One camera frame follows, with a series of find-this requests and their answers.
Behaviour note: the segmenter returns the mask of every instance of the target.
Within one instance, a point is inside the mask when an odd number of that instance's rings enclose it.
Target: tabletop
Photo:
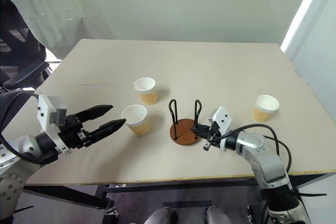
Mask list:
[[[211,147],[206,140],[190,146],[174,143],[169,135],[171,99],[177,100],[179,119],[194,116],[194,102],[202,111],[199,123],[224,106],[232,129],[255,123],[252,111],[260,94],[275,96],[280,109],[266,124],[292,153],[292,174],[336,172],[336,125],[296,73],[277,44],[81,40],[36,93],[60,96],[68,114],[98,104],[114,108],[84,123],[92,131],[119,119],[128,105],[143,104],[133,88],[140,77],[156,80],[158,102],[145,105],[151,130],[138,137],[125,125],[88,148],[59,156],[28,184],[108,184],[195,178],[252,176],[251,166],[232,151]],[[38,134],[36,100],[31,98],[4,131],[6,139]],[[268,134],[266,129],[250,131]],[[280,147],[287,166],[287,153]]]

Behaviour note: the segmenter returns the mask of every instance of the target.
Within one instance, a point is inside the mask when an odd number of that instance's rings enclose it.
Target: floor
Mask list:
[[[97,189],[97,186],[69,187],[91,195]],[[108,196],[115,200],[120,213],[119,224],[143,224],[153,211],[163,206],[174,207],[178,224],[203,224],[203,213],[209,205],[222,208],[233,223],[248,223],[248,205],[253,206],[257,220],[261,212],[260,189],[257,186],[115,193]],[[194,207],[185,207],[179,201],[193,201]],[[34,207],[14,215],[14,224],[98,224],[104,214],[103,210],[22,193],[17,208],[31,205]]]

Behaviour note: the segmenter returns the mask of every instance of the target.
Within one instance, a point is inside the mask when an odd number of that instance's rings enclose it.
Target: black chair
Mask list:
[[[0,86],[36,89],[48,77],[46,49],[39,43],[11,0],[1,0]]]

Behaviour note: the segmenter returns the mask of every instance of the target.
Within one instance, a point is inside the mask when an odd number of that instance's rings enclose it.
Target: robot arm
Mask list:
[[[292,193],[292,185],[280,157],[268,145],[262,135],[239,131],[221,139],[230,132],[231,118],[224,107],[209,117],[211,126],[199,124],[191,129],[196,135],[208,140],[203,149],[211,146],[230,149],[247,160],[256,181],[266,193],[268,212],[274,223],[311,224],[301,201]]]
[[[125,119],[114,120],[87,132],[83,123],[104,115],[113,106],[99,105],[77,114],[66,116],[66,106],[59,97],[38,97],[37,118],[42,126],[41,134],[26,135],[8,141],[15,150],[30,157],[32,163],[20,158],[0,145],[0,222],[12,223],[18,198],[27,179],[42,166],[58,159],[61,153],[70,153],[73,148],[88,147],[111,135]]]

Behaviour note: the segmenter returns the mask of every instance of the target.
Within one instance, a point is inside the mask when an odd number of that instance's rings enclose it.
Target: chair armrest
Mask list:
[[[44,61],[33,61],[22,69],[16,76],[9,79],[4,83],[6,89],[18,89],[25,85],[29,85],[31,81],[37,78],[46,68],[49,67],[49,63]]]

